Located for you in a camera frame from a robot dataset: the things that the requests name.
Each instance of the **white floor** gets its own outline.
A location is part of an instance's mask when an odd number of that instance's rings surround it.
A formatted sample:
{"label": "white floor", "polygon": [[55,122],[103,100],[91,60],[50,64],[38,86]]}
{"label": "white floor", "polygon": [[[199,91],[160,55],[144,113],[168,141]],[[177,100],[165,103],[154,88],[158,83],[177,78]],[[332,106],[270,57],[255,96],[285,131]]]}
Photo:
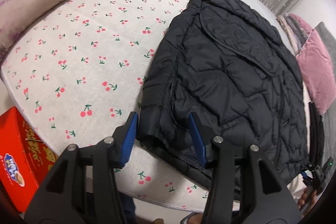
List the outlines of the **white floor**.
{"label": "white floor", "polygon": [[[4,83],[0,80],[0,115],[5,113],[12,106],[14,106],[14,103]],[[134,201],[136,205],[136,215],[139,218],[143,220],[148,220],[150,222],[154,221],[156,218],[163,218],[165,224],[177,224],[180,223],[181,219],[189,214],[183,211],[172,210],[146,203],[137,199],[135,199]]]}

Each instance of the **cherry print sheet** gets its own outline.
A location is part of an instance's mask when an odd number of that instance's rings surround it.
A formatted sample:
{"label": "cherry print sheet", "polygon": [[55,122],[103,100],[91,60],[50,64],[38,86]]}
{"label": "cherry print sheet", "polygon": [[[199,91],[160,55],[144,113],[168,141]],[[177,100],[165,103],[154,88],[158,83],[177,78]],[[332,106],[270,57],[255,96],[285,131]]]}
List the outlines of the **cherry print sheet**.
{"label": "cherry print sheet", "polygon": [[[169,23],[189,0],[69,0],[37,22],[2,65],[14,101],[60,155],[96,144],[140,112],[141,90]],[[115,170],[120,191],[201,212],[208,192],[136,142]]]}

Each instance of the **white wall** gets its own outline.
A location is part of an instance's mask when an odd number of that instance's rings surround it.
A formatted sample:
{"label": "white wall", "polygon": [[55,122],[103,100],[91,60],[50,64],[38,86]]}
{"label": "white wall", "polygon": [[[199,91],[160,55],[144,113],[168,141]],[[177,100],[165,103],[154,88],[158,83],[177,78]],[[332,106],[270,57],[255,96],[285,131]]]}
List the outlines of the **white wall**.
{"label": "white wall", "polygon": [[298,0],[289,13],[302,17],[313,28],[323,21],[336,37],[336,0]]}

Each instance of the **yellow cartoon character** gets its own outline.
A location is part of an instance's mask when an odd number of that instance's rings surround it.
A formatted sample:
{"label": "yellow cartoon character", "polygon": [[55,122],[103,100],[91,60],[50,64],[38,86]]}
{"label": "yellow cartoon character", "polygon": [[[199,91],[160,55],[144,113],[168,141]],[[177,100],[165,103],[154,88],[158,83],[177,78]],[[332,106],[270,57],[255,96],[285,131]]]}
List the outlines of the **yellow cartoon character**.
{"label": "yellow cartoon character", "polygon": [[43,146],[43,150],[47,154],[46,159],[55,163],[56,157],[55,157],[55,154],[51,151],[51,149],[49,147]]}

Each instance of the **blue rubber tip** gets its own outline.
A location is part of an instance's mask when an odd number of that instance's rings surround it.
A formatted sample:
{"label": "blue rubber tip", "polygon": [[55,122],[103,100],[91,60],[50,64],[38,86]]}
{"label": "blue rubber tip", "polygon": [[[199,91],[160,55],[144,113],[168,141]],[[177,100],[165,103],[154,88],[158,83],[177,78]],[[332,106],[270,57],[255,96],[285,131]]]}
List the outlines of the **blue rubber tip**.
{"label": "blue rubber tip", "polygon": [[193,115],[190,113],[188,116],[189,130],[191,139],[193,140],[193,145],[195,148],[195,152],[197,155],[197,159],[199,163],[205,167],[206,159],[205,159],[205,147],[203,144],[203,140],[201,138],[200,132],[197,128]]}
{"label": "blue rubber tip", "polygon": [[120,163],[122,165],[125,165],[129,161],[129,158],[131,156],[134,139],[137,134],[137,126],[138,126],[138,114],[135,113],[129,128],[127,129],[124,143],[121,146]]}

